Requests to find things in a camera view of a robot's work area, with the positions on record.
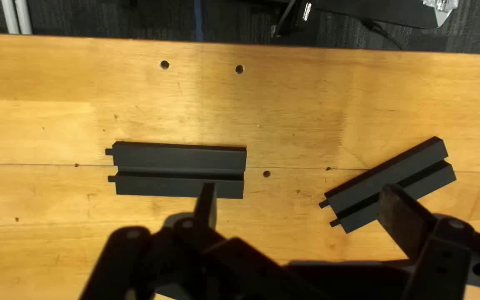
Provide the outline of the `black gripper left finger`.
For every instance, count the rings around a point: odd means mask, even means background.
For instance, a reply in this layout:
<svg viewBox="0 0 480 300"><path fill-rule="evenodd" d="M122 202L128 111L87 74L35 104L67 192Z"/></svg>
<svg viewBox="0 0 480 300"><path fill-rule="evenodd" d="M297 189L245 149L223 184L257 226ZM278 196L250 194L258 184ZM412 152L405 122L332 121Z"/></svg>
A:
<svg viewBox="0 0 480 300"><path fill-rule="evenodd" d="M193 214L210 229L217 226L217 191L213 184L202 187Z"/></svg>

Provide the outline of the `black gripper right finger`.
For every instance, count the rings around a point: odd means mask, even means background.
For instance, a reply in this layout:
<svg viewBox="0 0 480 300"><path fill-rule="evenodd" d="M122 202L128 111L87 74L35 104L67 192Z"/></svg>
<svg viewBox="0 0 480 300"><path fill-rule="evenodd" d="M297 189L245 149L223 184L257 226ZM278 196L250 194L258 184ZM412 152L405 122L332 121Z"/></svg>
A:
<svg viewBox="0 0 480 300"><path fill-rule="evenodd" d="M378 204L380 226L410 261L417 261L437 219L398 186L383 187Z"/></svg>

